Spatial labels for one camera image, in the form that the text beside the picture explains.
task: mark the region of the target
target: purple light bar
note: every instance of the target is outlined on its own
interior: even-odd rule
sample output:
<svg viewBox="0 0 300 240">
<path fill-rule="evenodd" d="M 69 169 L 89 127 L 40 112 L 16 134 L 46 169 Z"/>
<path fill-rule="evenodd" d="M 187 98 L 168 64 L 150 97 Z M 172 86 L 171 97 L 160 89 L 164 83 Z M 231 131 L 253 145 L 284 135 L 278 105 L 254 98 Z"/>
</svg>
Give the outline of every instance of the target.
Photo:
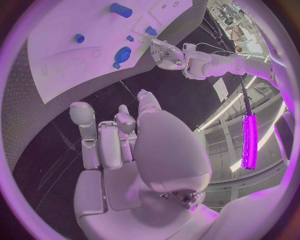
<svg viewBox="0 0 300 240">
<path fill-rule="evenodd" d="M 258 159 L 258 125 L 253 113 L 242 122 L 243 150 L 240 167 L 242 169 L 255 169 Z"/>
</svg>

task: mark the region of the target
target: blue plastic part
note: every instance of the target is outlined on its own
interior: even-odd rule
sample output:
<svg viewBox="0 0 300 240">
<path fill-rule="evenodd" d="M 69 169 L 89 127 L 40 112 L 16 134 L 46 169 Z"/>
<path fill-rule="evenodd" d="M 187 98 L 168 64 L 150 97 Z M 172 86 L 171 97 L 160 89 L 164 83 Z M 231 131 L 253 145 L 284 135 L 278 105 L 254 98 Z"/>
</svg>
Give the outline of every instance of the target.
<svg viewBox="0 0 300 240">
<path fill-rule="evenodd" d="M 158 33 L 156 32 L 156 30 L 154 28 L 152 28 L 151 26 L 149 26 L 146 29 L 146 33 L 149 34 L 149 35 L 152 35 L 152 36 L 157 36 L 158 35 Z"/>
<path fill-rule="evenodd" d="M 134 42 L 135 41 L 135 39 L 132 36 L 130 36 L 130 35 L 127 37 L 127 40 L 129 42 Z"/>
<path fill-rule="evenodd" d="M 124 63 L 130 58 L 131 49 L 128 46 L 122 47 L 119 51 L 117 51 L 114 60 L 116 63 Z"/>
<path fill-rule="evenodd" d="M 132 14 L 133 11 L 132 9 L 122 6 L 120 4 L 117 3 L 113 3 L 112 5 L 110 5 L 109 10 L 113 13 L 116 13 L 124 18 L 129 18 Z"/>
<path fill-rule="evenodd" d="M 119 69 L 121 66 L 120 64 L 118 64 L 117 62 L 115 62 L 113 65 L 112 65 L 115 69 Z"/>
<path fill-rule="evenodd" d="M 85 40 L 85 36 L 83 36 L 82 34 L 76 34 L 75 40 L 77 43 L 81 44 Z"/>
</svg>

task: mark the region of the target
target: white robotic arm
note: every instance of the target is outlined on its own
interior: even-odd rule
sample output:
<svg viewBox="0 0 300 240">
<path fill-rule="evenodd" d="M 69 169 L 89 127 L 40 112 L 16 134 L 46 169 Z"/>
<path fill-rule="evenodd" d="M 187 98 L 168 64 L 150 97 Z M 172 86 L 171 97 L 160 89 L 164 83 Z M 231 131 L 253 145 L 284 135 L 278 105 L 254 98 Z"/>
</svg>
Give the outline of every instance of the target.
<svg viewBox="0 0 300 240">
<path fill-rule="evenodd" d="M 196 45 L 185 43 L 182 51 L 166 41 L 151 40 L 151 54 L 156 65 L 165 70 L 182 70 L 186 78 L 204 80 L 210 76 L 222 76 L 227 72 L 237 75 L 251 74 L 272 81 L 272 65 L 258 60 L 231 54 L 220 56 L 196 51 Z"/>
</svg>

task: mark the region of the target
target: gray fabric wall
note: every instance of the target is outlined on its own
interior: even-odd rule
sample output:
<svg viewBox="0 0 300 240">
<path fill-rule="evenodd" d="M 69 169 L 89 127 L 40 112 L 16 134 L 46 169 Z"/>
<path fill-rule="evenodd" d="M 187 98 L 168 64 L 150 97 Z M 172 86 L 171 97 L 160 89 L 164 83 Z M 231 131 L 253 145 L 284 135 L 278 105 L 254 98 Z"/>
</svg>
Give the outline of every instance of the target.
<svg viewBox="0 0 300 240">
<path fill-rule="evenodd" d="M 201 24 L 207 3 L 208 0 L 193 0 L 193 6 L 174 20 L 158 39 L 177 45 Z M 31 75 L 25 43 L 7 79 L 2 105 L 3 144 L 11 171 L 35 135 L 72 102 L 80 101 L 108 85 L 150 71 L 154 67 L 155 62 L 148 49 L 135 67 L 91 79 L 44 104 Z"/>
</svg>

